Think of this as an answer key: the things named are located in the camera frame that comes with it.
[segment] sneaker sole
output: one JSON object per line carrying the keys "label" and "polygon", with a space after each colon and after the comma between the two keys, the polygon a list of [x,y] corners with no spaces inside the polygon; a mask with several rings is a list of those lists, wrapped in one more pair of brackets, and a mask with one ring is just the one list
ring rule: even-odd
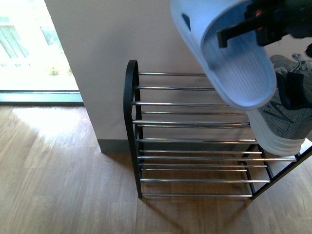
{"label": "sneaker sole", "polygon": [[247,115],[253,134],[264,150],[277,156],[293,156],[299,153],[305,139],[292,140],[275,135],[258,110],[248,111]]}

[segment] shoe rack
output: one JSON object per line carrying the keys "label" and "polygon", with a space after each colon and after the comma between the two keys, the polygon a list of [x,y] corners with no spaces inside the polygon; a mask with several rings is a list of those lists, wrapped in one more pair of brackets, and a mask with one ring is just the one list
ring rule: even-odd
{"label": "shoe rack", "polygon": [[[253,138],[246,139],[241,135],[235,139],[219,138],[215,134],[218,130],[227,133],[251,131],[246,114],[224,103],[141,99],[148,97],[148,92],[215,92],[209,87],[181,87],[181,82],[175,86],[161,86],[162,79],[156,80],[157,86],[145,85],[142,77],[149,80],[159,77],[192,79],[205,75],[139,72],[138,62],[129,61],[123,110],[139,198],[207,196],[255,199],[312,154],[312,147],[308,146],[297,155],[277,157],[266,153]],[[218,108],[226,111],[211,111]],[[239,116],[247,121],[232,121]],[[168,131],[177,129],[178,137],[168,137]],[[201,130],[211,131],[211,134],[197,136],[196,132]]]}

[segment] red component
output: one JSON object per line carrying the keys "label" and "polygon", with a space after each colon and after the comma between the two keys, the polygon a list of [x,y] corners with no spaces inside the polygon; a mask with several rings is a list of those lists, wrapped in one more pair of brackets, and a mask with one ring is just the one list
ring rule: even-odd
{"label": "red component", "polygon": [[[262,10],[261,9],[258,9],[256,12],[255,12],[255,16],[256,17],[258,17],[258,16],[261,16],[262,15]],[[261,31],[261,30],[263,30],[264,29],[264,27],[260,27],[260,28],[258,28],[258,31]]]}

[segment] white shoe sole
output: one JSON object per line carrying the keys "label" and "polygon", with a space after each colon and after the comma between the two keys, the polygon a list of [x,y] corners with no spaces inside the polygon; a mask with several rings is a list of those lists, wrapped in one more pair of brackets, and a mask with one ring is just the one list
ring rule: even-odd
{"label": "white shoe sole", "polygon": [[259,145],[277,156],[293,156],[299,153],[305,139],[286,139],[275,135],[258,110],[247,112],[253,134]]}
{"label": "white shoe sole", "polygon": [[[245,0],[170,0],[173,21],[222,99],[239,110],[263,106],[273,96],[276,79],[255,32],[219,48],[216,32],[244,20]],[[190,28],[183,15],[189,17]]]}

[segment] chrome bar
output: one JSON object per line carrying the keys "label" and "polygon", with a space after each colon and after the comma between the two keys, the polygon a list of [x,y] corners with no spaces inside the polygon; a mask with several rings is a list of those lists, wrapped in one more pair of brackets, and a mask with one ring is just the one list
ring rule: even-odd
{"label": "chrome bar", "polygon": [[174,112],[174,111],[141,111],[141,114],[156,115],[199,115],[199,116],[246,116],[246,113],[225,113],[225,112]]}
{"label": "chrome bar", "polygon": [[207,104],[207,103],[163,103],[163,102],[142,102],[132,101],[134,106],[184,106],[184,107],[228,107],[227,104]]}
{"label": "chrome bar", "polygon": [[209,144],[257,144],[256,140],[218,140],[218,139],[169,139],[169,138],[144,138],[136,139],[142,143],[209,143]]}
{"label": "chrome bar", "polygon": [[206,77],[204,73],[139,72],[139,76]]}
{"label": "chrome bar", "polygon": [[201,122],[201,121],[146,121],[133,120],[139,127],[170,127],[170,128],[249,128],[249,122]]}
{"label": "chrome bar", "polygon": [[140,179],[141,183],[222,183],[222,184],[250,184],[270,183],[269,180],[255,179]]}
{"label": "chrome bar", "polygon": [[252,195],[227,195],[227,194],[142,194],[142,196],[181,196],[181,197],[253,197]]}
{"label": "chrome bar", "polygon": [[140,90],[215,91],[215,88],[203,88],[203,87],[149,87],[149,86],[134,86],[134,89],[140,89]]}
{"label": "chrome bar", "polygon": [[182,172],[246,172],[246,169],[163,169],[163,168],[142,168],[144,171],[182,171]]}
{"label": "chrome bar", "polygon": [[168,163],[139,163],[139,166],[159,167],[203,167],[203,168],[266,168],[266,165],[233,165],[233,164],[168,164]]}
{"label": "chrome bar", "polygon": [[164,159],[164,160],[206,160],[206,161],[259,161],[259,162],[297,162],[296,158],[284,157],[181,157],[181,156],[138,156],[138,159]]}
{"label": "chrome bar", "polygon": [[254,151],[186,151],[186,150],[140,150],[141,153],[170,153],[170,154],[237,154],[260,155],[262,152]]}

